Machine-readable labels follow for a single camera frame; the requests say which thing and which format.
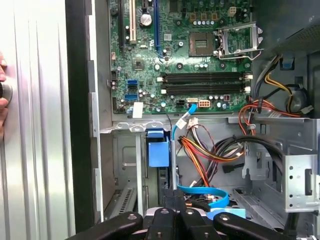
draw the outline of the ram slot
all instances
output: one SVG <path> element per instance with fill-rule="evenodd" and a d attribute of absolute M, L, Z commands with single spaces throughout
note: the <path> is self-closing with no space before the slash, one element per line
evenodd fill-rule
<path fill-rule="evenodd" d="M 164 73 L 162 75 L 168 84 L 188 84 L 201 82 L 237 82 L 243 79 L 239 72 L 199 72 L 199 73 Z"/>
<path fill-rule="evenodd" d="M 129 0 L 130 44 L 137 43 L 136 33 L 136 0 Z"/>
<path fill-rule="evenodd" d="M 154 0 L 154 4 L 153 4 L 154 46 L 155 46 L 155 49 L 158 51 L 159 55 L 162 56 L 162 51 L 160 46 L 159 1 L 160 0 Z"/>
<path fill-rule="evenodd" d="M 118 41 L 119 41 L 119 48 L 123 53 L 124 47 L 125 47 L 123 0 L 118 0 Z"/>
<path fill-rule="evenodd" d="M 190 84 L 190 85 L 167 85 L 168 95 L 188 94 L 236 94 L 241 93 L 244 84 Z"/>

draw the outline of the screw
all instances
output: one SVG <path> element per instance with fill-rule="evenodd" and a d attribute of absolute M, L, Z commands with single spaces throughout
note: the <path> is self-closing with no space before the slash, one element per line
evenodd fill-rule
<path fill-rule="evenodd" d="M 230 218 L 227 216 L 227 215 L 225 215 L 225 214 L 221 214 L 220 215 L 220 218 L 223 220 L 223 221 L 228 221 Z"/>
<path fill-rule="evenodd" d="M 185 212 L 187 213 L 187 214 L 193 214 L 194 213 L 194 211 L 192 210 L 192 209 L 187 209 L 187 210 L 185 210 Z"/>
<path fill-rule="evenodd" d="M 128 219 L 129 219 L 129 220 L 136 220 L 137 217 L 136 217 L 134 214 L 130 214 L 130 215 L 128 216 Z"/>

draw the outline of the motherboard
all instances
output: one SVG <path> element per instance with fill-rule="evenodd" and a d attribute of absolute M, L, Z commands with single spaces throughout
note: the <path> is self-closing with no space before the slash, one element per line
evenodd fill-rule
<path fill-rule="evenodd" d="M 131 114 L 134 102 L 144 114 L 183 113 L 190 104 L 236 112 L 246 104 L 251 60 L 220 53 L 250 49 L 250 28 L 221 35 L 250 22 L 250 0 L 111 0 L 110 16 L 115 114 Z"/>

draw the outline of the blue drive latch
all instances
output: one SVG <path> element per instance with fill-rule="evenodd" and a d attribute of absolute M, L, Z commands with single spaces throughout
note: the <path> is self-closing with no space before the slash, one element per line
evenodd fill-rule
<path fill-rule="evenodd" d="M 169 167 L 170 142 L 163 129 L 152 129 L 146 132 L 147 156 L 149 167 Z"/>

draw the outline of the blue sata port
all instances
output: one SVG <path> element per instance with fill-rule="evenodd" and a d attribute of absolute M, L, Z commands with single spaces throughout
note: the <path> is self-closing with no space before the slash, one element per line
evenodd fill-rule
<path fill-rule="evenodd" d="M 138 100 L 138 95 L 137 94 L 126 94 L 126 95 L 124 95 L 124 100 L 125 101 Z"/>
<path fill-rule="evenodd" d="M 136 80 L 136 79 L 129 79 L 129 80 L 126 81 L 126 84 L 127 84 L 128 86 L 138 86 L 138 80 Z"/>

